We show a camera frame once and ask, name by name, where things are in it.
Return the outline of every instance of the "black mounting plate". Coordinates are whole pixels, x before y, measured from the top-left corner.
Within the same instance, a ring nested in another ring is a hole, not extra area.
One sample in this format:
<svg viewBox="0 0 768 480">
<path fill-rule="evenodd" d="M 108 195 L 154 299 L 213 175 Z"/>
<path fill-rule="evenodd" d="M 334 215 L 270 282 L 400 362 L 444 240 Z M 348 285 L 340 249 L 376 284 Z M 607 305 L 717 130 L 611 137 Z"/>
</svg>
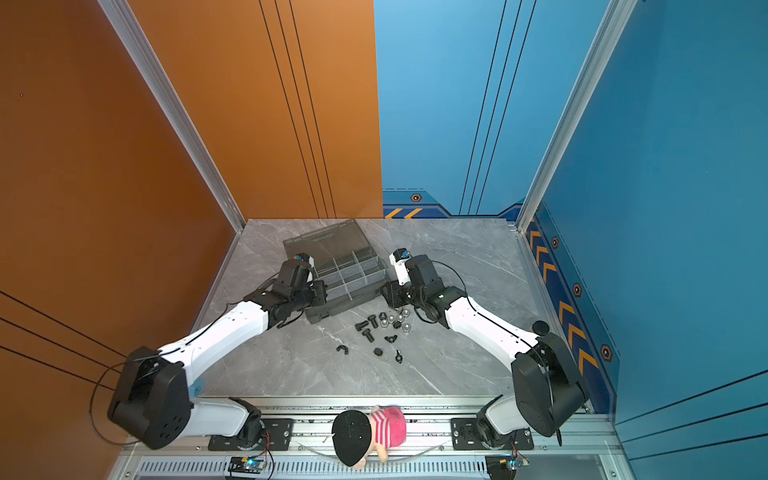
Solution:
<svg viewBox="0 0 768 480">
<path fill-rule="evenodd" d="M 285 452 L 293 436 L 293 419 L 261 419 L 264 422 L 264 428 L 270 433 L 270 451 Z M 261 439 L 250 450 L 243 452 L 260 452 L 264 450 L 266 439 Z M 238 450 L 232 437 L 222 435 L 213 435 L 208 442 L 210 452 L 232 452 Z"/>
<path fill-rule="evenodd" d="M 491 450 L 487 449 L 477 436 L 477 419 L 451 419 L 451 432 L 454 450 Z M 512 450 L 512 443 L 517 450 L 533 450 L 533 436 L 530 429 L 515 430 L 499 450 Z"/>
</svg>

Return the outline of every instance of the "yellow chevron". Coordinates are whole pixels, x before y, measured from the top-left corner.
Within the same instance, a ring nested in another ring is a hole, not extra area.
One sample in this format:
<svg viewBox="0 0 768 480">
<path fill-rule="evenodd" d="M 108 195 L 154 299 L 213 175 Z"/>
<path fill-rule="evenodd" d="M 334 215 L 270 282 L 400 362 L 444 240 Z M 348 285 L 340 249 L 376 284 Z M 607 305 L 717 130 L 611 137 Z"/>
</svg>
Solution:
<svg viewBox="0 0 768 480">
<path fill-rule="evenodd" d="M 540 237 L 541 232 L 531 232 L 531 250 L 533 250 L 533 237 Z"/>
<path fill-rule="evenodd" d="M 561 302 L 560 302 L 560 324 L 561 325 L 563 324 L 563 310 L 567 310 L 567 311 L 573 313 L 574 315 L 576 315 L 576 312 L 574 312 L 574 307 L 568 305 L 566 302 L 563 302 L 561 300 Z"/>
<path fill-rule="evenodd" d="M 549 253 L 547 247 L 536 247 L 536 265 L 541 265 L 541 252 Z"/>
<path fill-rule="evenodd" d="M 584 331 L 580 328 L 576 327 L 573 323 L 568 325 L 568 345 L 571 346 L 571 348 L 574 347 L 574 333 L 576 335 L 579 335 L 583 339 L 587 339 L 587 336 L 584 335 Z"/>
<path fill-rule="evenodd" d="M 410 214 L 406 215 L 406 216 L 405 216 L 405 218 L 407 218 L 407 219 L 409 219 L 409 220 L 410 220 L 410 219 L 412 219 L 412 218 L 413 218 L 413 216 L 414 216 L 414 215 L 416 215 L 416 214 L 417 214 L 418 212 L 420 212 L 420 211 L 422 211 L 422 209 L 421 209 L 421 208 L 417 208 L 416 210 L 414 210 L 414 211 L 413 211 L 413 212 L 411 212 Z"/>
<path fill-rule="evenodd" d="M 579 349 L 578 350 L 578 370 L 581 372 L 582 375 L 584 375 L 584 361 L 587 360 L 589 363 L 594 365 L 596 369 L 599 369 L 597 360 L 592 358 L 592 355 L 589 353 L 586 353 L 584 350 Z"/>
<path fill-rule="evenodd" d="M 558 271 L 558 269 L 554 268 L 554 265 L 551 263 L 544 262 L 544 285 L 547 284 L 547 270 L 552 270 L 553 272 Z"/>
</svg>

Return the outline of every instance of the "blue wall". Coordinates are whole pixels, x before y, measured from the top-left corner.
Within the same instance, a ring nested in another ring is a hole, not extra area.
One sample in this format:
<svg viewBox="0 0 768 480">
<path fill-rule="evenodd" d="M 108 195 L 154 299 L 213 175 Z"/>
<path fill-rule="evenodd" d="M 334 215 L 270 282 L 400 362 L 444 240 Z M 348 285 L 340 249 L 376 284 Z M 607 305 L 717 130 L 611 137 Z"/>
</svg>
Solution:
<svg viewBox="0 0 768 480">
<path fill-rule="evenodd" d="M 766 2 L 638 2 L 545 195 L 641 479 L 729 478 L 699 463 L 720 455 L 764 476 L 764 437 L 698 447 L 768 432 L 768 407 L 707 420 L 768 401 L 768 375 L 664 407 L 768 368 L 766 25 Z"/>
<path fill-rule="evenodd" d="M 384 188 L 426 190 L 451 214 L 518 202 L 607 4 L 376 0 Z"/>
</svg>

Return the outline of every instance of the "black line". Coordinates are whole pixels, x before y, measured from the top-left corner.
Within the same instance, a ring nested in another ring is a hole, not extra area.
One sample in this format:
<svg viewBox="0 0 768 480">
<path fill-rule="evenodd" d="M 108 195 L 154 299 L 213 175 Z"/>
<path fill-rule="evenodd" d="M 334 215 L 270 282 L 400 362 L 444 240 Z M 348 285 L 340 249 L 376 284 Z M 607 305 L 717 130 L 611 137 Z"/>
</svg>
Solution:
<svg viewBox="0 0 768 480">
<path fill-rule="evenodd" d="M 94 385 L 96 385 L 96 382 L 94 382 L 94 381 L 93 381 L 93 380 L 91 380 L 91 379 L 86 379 L 84 376 L 79 376 L 77 373 L 72 373 L 72 372 L 70 372 L 69 370 L 60 369 L 60 368 L 58 368 L 57 366 L 53 366 L 53 365 L 51 365 L 50 363 L 46 363 L 46 362 L 43 362 L 42 360 L 38 360 L 38 359 L 35 359 L 35 358 L 32 358 L 32 357 L 30 357 L 29 355 L 25 355 L 25 354 L 23 354 L 23 353 L 17 352 L 16 350 L 12 350 L 12 349 L 9 349 L 7 346 L 2 346 L 2 345 L 0 345 L 0 349 L 6 350 L 6 351 L 8 351 L 8 352 L 10 352 L 10 353 L 15 353 L 16 355 L 18 355 L 18 356 L 23 356 L 24 358 L 26 358 L 26 359 L 28 359 L 28 360 L 31 360 L 31 361 L 33 361 L 33 362 L 37 362 L 37 363 L 40 363 L 40 364 L 42 364 L 42 365 L 45 365 L 45 366 L 49 366 L 49 367 L 51 367 L 51 368 L 52 368 L 52 369 L 54 369 L 54 370 L 58 370 L 59 372 L 68 373 L 69 375 L 72 375 L 72 376 L 78 377 L 79 379 L 85 380 L 86 382 L 89 382 L 89 383 L 93 383 Z M 108 390 L 111 390 L 111 391 L 113 391 L 113 392 L 114 392 L 114 389 L 113 389 L 113 388 L 111 388 L 111 387 L 108 387 L 108 386 L 106 386 L 106 385 L 101 385 L 101 386 L 102 386 L 102 387 L 104 387 L 104 388 L 106 388 L 106 389 L 108 389 Z"/>
<path fill-rule="evenodd" d="M 18 299 L 18 298 L 16 298 L 15 296 L 11 296 L 11 295 L 8 295 L 6 292 L 3 292 L 2 290 L 0 290 L 0 293 L 2 293 L 3 295 L 7 296 L 9 299 L 13 300 L 13 301 L 14 301 L 14 302 L 16 302 L 16 303 L 19 303 L 19 304 L 21 304 L 21 305 L 23 305 L 23 306 L 26 306 L 27 308 L 29 308 L 29 309 L 30 309 L 30 310 L 32 310 L 33 312 L 39 313 L 40 315 L 43 315 L 45 318 L 47 318 L 47 319 L 49 319 L 49 320 L 52 320 L 52 321 L 54 321 L 54 322 L 58 323 L 59 325 L 63 326 L 64 328 L 66 328 L 66 329 L 69 329 L 69 330 L 71 330 L 72 332 L 75 332 L 75 333 L 77 333 L 77 334 L 78 334 L 78 335 L 80 335 L 80 336 L 84 336 L 85 338 L 89 339 L 89 340 L 90 340 L 90 341 L 92 341 L 92 342 L 98 343 L 99 345 L 103 346 L 105 349 L 107 349 L 107 350 L 110 350 L 110 351 L 112 351 L 112 352 L 115 352 L 115 353 L 117 353 L 119 356 L 122 356 L 122 357 L 125 357 L 125 356 L 126 356 L 126 355 L 123 355 L 122 353 L 118 352 L 117 350 L 115 350 L 115 349 L 113 349 L 113 348 L 110 348 L 110 347 L 106 346 L 105 344 L 103 344 L 103 343 L 99 342 L 98 340 L 96 340 L 96 339 L 92 339 L 90 336 L 88 336 L 88 335 L 85 335 L 83 332 L 81 332 L 81 331 L 79 331 L 79 330 L 76 330 L 76 329 L 74 329 L 74 328 L 70 327 L 70 326 L 69 326 L 69 325 L 67 325 L 66 323 L 64 323 L 64 322 L 60 322 L 60 321 L 56 320 L 54 317 L 52 317 L 52 316 L 48 315 L 47 313 L 43 313 L 43 312 L 41 312 L 40 310 L 38 310 L 38 309 L 34 308 L 33 306 L 31 306 L 31 305 L 29 305 L 29 304 L 27 304 L 27 303 L 24 303 L 24 302 L 22 302 L 21 300 L 19 300 L 19 299 Z"/>
<path fill-rule="evenodd" d="M 651 455 L 643 455 L 641 457 L 635 457 L 635 458 L 628 458 L 627 460 L 642 460 L 643 458 L 651 458 L 651 457 L 658 457 L 661 455 L 668 455 L 670 453 L 680 453 L 680 452 L 687 452 L 689 450 L 696 450 L 696 449 L 705 449 L 706 447 L 714 447 L 718 445 L 726 445 L 727 443 L 736 443 L 736 442 L 742 442 L 744 440 L 754 440 L 759 439 L 762 437 L 768 437 L 768 433 L 760 433 L 759 435 L 750 435 L 748 437 L 742 437 L 740 439 L 733 439 L 733 440 L 723 440 L 722 442 L 715 442 L 715 443 L 707 443 L 706 445 L 699 445 L 696 447 L 688 447 L 687 449 L 678 449 L 678 450 L 672 450 L 671 452 L 662 452 L 662 453 L 654 453 Z"/>
<path fill-rule="evenodd" d="M 338 218 L 336 215 L 336 203 L 333 201 L 333 189 L 331 188 L 331 177 L 328 175 L 328 166 L 326 165 L 326 154 L 323 151 L 323 140 L 320 138 L 320 129 L 317 124 L 317 114 L 315 114 L 315 103 L 312 100 L 312 90 L 310 89 L 310 78 L 306 75 L 306 65 L 304 64 L 304 53 L 301 51 L 301 41 L 299 40 L 299 29 L 296 27 L 296 16 L 293 14 L 293 3 L 291 2 L 291 0 L 288 0 L 288 5 L 290 5 L 290 16 L 293 18 L 293 30 L 296 32 L 296 43 L 299 44 L 299 55 L 301 56 L 301 67 L 304 69 L 304 80 L 306 80 L 306 90 L 310 94 L 310 107 L 312 108 L 312 116 L 315 119 L 315 130 L 317 131 L 317 142 L 320 144 L 320 156 L 323 159 L 323 168 L 326 171 L 326 181 L 328 183 L 328 194 L 331 197 L 331 208 L 333 208 L 333 218 Z"/>
<path fill-rule="evenodd" d="M 498 126 L 498 132 L 496 132 L 496 141 L 493 144 L 493 151 L 491 152 L 491 160 L 488 161 L 488 169 L 485 171 L 485 180 L 482 182 L 482 190 L 480 191 L 480 198 L 478 199 L 478 207 L 475 210 L 475 214 L 480 211 L 480 202 L 482 202 L 482 195 L 485 193 L 485 185 L 488 183 L 488 174 L 491 173 L 491 164 L 493 164 L 493 156 L 496 154 L 496 145 L 498 145 L 498 137 L 502 134 L 502 127 L 504 126 L 504 117 L 507 115 L 507 107 L 509 106 L 509 98 L 512 96 L 512 87 L 515 86 L 515 79 L 518 77 L 518 68 L 520 68 L 520 59 L 523 56 L 523 49 L 525 48 L 525 40 L 528 39 L 528 30 L 531 28 L 531 20 L 533 19 L 533 12 L 536 10 L 536 2 L 534 0 L 533 8 L 531 9 L 531 17 L 528 19 L 528 27 L 525 29 L 525 37 L 523 37 L 523 45 L 520 47 L 520 55 L 518 55 L 518 64 L 515 66 L 515 74 L 512 75 L 512 84 L 509 85 L 509 93 L 507 94 L 507 103 L 504 105 L 504 113 L 502 114 L 502 122 Z"/>
<path fill-rule="evenodd" d="M 754 373 L 753 375 L 750 375 L 750 376 L 745 376 L 742 379 L 733 380 L 731 383 L 726 383 L 725 385 L 721 385 L 721 386 L 716 387 L 714 389 L 707 390 L 706 392 L 697 393 L 696 395 L 690 396 L 690 397 L 688 397 L 686 399 L 677 400 L 676 402 L 672 402 L 669 405 L 665 405 L 663 407 L 659 407 L 657 409 L 650 410 L 649 412 L 645 412 L 645 413 L 641 413 L 640 415 L 636 415 L 636 416 L 632 417 L 631 419 L 622 420 L 620 422 L 617 422 L 616 425 L 621 425 L 622 423 L 626 423 L 626 422 L 630 422 L 630 421 L 635 420 L 635 419 L 639 419 L 642 416 L 650 415 L 651 413 L 658 412 L 659 410 L 668 409 L 671 406 L 675 406 L 675 405 L 681 404 L 683 402 L 687 402 L 688 400 L 696 399 L 696 398 L 698 398 L 700 396 L 704 396 L 704 395 L 706 395 L 708 393 L 716 392 L 717 390 L 724 389 L 724 388 L 732 386 L 732 385 L 736 385 L 737 383 L 741 383 L 744 380 L 749 380 L 749 379 L 755 378 L 756 376 L 765 375 L 766 373 L 768 373 L 768 370 L 763 370 L 762 372 Z"/>
<path fill-rule="evenodd" d="M 482 120 L 482 111 L 485 108 L 485 97 L 488 96 L 488 85 L 491 83 L 491 72 L 493 71 L 493 61 L 496 58 L 496 48 L 498 47 L 498 37 L 502 34 L 502 23 L 504 23 L 504 12 L 507 10 L 507 0 L 504 0 L 504 8 L 502 8 L 502 19 L 498 21 L 498 32 L 496 33 L 496 44 L 493 46 L 493 55 L 491 56 L 491 67 L 488 69 L 488 80 L 485 81 L 485 93 L 482 95 L 482 104 L 480 105 L 480 117 L 478 118 L 478 127 L 475 130 L 475 141 L 472 142 L 472 152 L 469 154 L 469 166 L 467 167 L 467 177 L 464 180 L 464 191 L 462 192 L 462 202 L 458 206 L 458 214 L 462 214 L 462 208 L 464 207 L 464 196 L 467 193 L 467 183 L 469 182 L 469 172 L 472 171 L 472 157 L 475 156 L 475 145 L 478 141 L 478 133 L 480 132 L 480 120 Z"/>
<path fill-rule="evenodd" d="M 507 56 L 504 59 L 504 68 L 502 69 L 502 79 L 498 81 L 498 89 L 496 90 L 496 99 L 493 101 L 493 110 L 491 111 L 491 121 L 488 123 L 488 131 L 485 132 L 485 143 L 482 147 L 482 153 L 480 154 L 480 165 L 478 165 L 478 173 L 475 176 L 475 186 L 472 188 L 472 196 L 469 199 L 469 207 L 467 209 L 467 214 L 472 211 L 472 202 L 475 200 L 475 191 L 478 187 L 478 179 L 480 178 L 480 170 L 482 170 L 482 158 L 485 156 L 485 149 L 488 146 L 488 137 L 491 134 L 491 127 L 493 127 L 493 117 L 496 114 L 496 104 L 498 103 L 498 94 L 502 91 L 502 84 L 504 83 L 504 72 L 507 71 L 507 60 L 509 60 L 509 51 L 512 50 L 512 41 L 515 40 L 515 31 L 518 28 L 518 18 L 520 18 L 520 7 L 522 7 L 523 2 L 520 0 L 520 5 L 518 6 L 518 14 L 515 16 L 515 25 L 512 27 L 512 36 L 509 38 L 509 46 L 507 47 Z"/>
<path fill-rule="evenodd" d="M 109 365 L 107 365 L 107 364 L 105 364 L 105 363 L 101 363 L 101 362 L 99 362 L 98 360 L 94 360 L 94 359 L 92 359 L 90 356 L 86 356 L 86 355 L 83 355 L 83 354 L 82 354 L 82 353 L 80 353 L 80 352 L 76 352 L 76 351 L 74 351 L 73 349 L 71 349 L 71 348 L 69 348 L 69 347 L 63 346 L 63 345 L 62 345 L 62 344 L 60 344 L 60 343 L 54 342 L 53 340 L 51 340 L 51 339 L 49 339 L 49 338 L 47 338 L 47 337 L 44 337 L 43 335 L 38 335 L 37 333 L 35 333 L 35 332 L 31 331 L 31 330 L 28 330 L 28 329 L 24 328 L 24 327 L 23 327 L 23 326 L 21 326 L 21 325 L 16 325 L 16 324 L 15 324 L 15 323 L 13 323 L 11 320 L 6 320 L 6 319 L 2 318 L 1 316 L 0 316 L 0 320 L 2 320 L 3 322 L 6 322 L 8 325 L 13 325 L 13 326 L 15 326 L 16 328 L 18 328 L 18 329 L 20 329 L 20 330 L 24 330 L 26 333 L 30 333 L 30 334 L 32 334 L 32 335 L 34 335 L 34 336 L 38 337 L 39 339 L 43 339 L 43 340 L 45 340 L 46 342 L 50 342 L 50 343 L 53 343 L 53 344 L 54 344 L 54 345 L 56 345 L 56 346 L 60 346 L 62 349 L 64 349 L 64 350 L 67 350 L 68 352 L 72 352 L 72 353 L 74 353 L 75 355 L 81 356 L 81 357 L 83 357 L 84 359 L 88 359 L 88 360 L 91 360 L 92 362 L 94 362 L 94 363 L 98 363 L 98 364 L 99 364 L 99 365 L 101 365 L 101 366 L 106 366 L 106 367 L 109 367 Z"/>
<path fill-rule="evenodd" d="M 272 55 L 275 58 L 275 66 L 277 66 L 277 76 L 280 77 L 280 85 L 283 86 L 283 94 L 286 97 L 286 106 L 288 107 L 288 115 L 290 115 L 290 123 L 293 125 L 293 133 L 296 135 L 296 143 L 299 145 L 299 153 L 301 154 L 301 161 L 304 164 L 304 173 L 306 174 L 306 182 L 310 185 L 310 193 L 312 194 L 312 202 L 315 204 L 315 213 L 317 218 L 320 218 L 320 210 L 317 209 L 317 200 L 315 200 L 315 190 L 312 189 L 312 181 L 310 180 L 310 171 L 306 168 L 306 160 L 304 160 L 304 151 L 301 149 L 301 142 L 299 141 L 299 132 L 296 130 L 296 122 L 293 121 L 293 112 L 290 110 L 290 103 L 288 102 L 288 92 L 286 91 L 286 85 L 283 83 L 283 74 L 280 73 L 280 64 L 277 63 L 277 53 L 275 53 L 275 45 L 272 43 L 272 35 L 270 34 L 270 26 L 266 24 L 266 15 L 264 14 L 264 5 L 259 0 L 259 7 L 261 8 L 261 16 L 264 18 L 264 28 L 266 28 L 266 36 L 270 39 L 270 47 L 272 47 Z"/>
<path fill-rule="evenodd" d="M 277 21 L 280 23 L 280 32 L 283 33 L 283 43 L 286 46 L 286 55 L 288 56 L 288 65 L 290 65 L 290 74 L 293 77 L 293 86 L 296 89 L 296 99 L 299 101 L 299 110 L 301 111 L 301 118 L 304 120 L 304 131 L 306 132 L 306 141 L 310 144 L 310 154 L 312 155 L 312 165 L 315 166 L 315 176 L 317 177 L 317 186 L 320 188 L 320 198 L 323 199 L 323 209 L 326 211 L 326 218 L 328 217 L 328 207 L 326 206 L 326 195 L 323 193 L 323 183 L 320 182 L 320 173 L 317 171 L 317 162 L 315 161 L 315 150 L 312 148 L 312 139 L 310 138 L 310 129 L 306 126 L 306 116 L 304 115 L 304 106 L 301 105 L 301 94 L 299 93 L 299 84 L 296 83 L 296 74 L 293 72 L 293 60 L 290 59 L 290 50 L 288 49 L 288 41 L 286 40 L 286 31 L 283 29 L 283 20 L 280 17 L 280 9 L 277 7 L 277 0 L 275 0 L 275 10 L 277 10 Z"/>
<path fill-rule="evenodd" d="M 633 439 L 622 440 L 621 443 L 633 442 L 635 440 L 644 439 L 646 437 L 651 437 L 653 435 L 659 435 L 660 433 L 667 433 L 667 432 L 671 432 L 672 430 L 677 430 L 677 429 L 682 429 L 682 428 L 685 428 L 685 427 L 690 427 L 691 425 L 696 425 L 698 423 L 704 423 L 704 422 L 709 422 L 710 420 L 722 419 L 723 417 L 727 417 L 727 416 L 730 416 L 730 415 L 736 415 L 737 413 L 744 413 L 744 412 L 749 412 L 750 410 L 760 409 L 760 408 L 763 408 L 764 406 L 768 406 L 768 402 L 761 403 L 759 405 L 755 405 L 755 406 L 751 406 L 751 407 L 746 407 L 745 409 L 741 409 L 741 410 L 735 410 L 733 412 L 723 413 L 721 415 L 715 415 L 714 417 L 710 417 L 708 419 L 697 420 L 696 422 L 686 423 L 685 425 L 680 425 L 680 426 L 677 426 L 677 427 L 672 427 L 671 429 L 666 429 L 666 430 L 661 430 L 659 432 L 649 433 L 647 435 L 642 435 L 642 436 L 639 436 L 639 437 L 635 437 Z"/>
</svg>

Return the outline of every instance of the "plastic storage box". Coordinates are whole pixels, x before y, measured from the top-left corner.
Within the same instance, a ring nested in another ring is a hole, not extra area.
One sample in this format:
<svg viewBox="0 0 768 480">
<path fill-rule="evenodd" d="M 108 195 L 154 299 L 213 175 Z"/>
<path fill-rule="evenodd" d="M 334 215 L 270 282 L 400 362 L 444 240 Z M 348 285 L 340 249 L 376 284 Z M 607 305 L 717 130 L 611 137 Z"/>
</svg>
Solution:
<svg viewBox="0 0 768 480">
<path fill-rule="evenodd" d="M 326 304 L 304 310 L 310 323 L 373 300 L 387 281 L 385 264 L 354 220 L 289 238 L 283 246 L 288 258 L 308 253 L 317 279 L 326 283 Z"/>
</svg>

